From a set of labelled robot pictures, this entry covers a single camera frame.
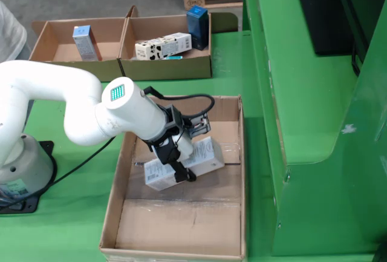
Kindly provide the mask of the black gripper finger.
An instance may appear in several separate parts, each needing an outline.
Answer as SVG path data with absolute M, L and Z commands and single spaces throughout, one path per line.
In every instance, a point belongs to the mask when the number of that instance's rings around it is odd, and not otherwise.
M 177 183 L 184 181 L 194 182 L 197 179 L 197 176 L 189 168 L 185 168 L 181 162 L 172 162 L 171 167 L 175 171 L 174 176 Z

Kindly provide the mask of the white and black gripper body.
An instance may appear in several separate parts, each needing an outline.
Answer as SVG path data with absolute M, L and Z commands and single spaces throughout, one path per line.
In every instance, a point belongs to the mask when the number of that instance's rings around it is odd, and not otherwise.
M 194 151 L 191 138 L 187 131 L 181 128 L 165 129 L 156 137 L 143 141 L 164 165 L 182 162 Z

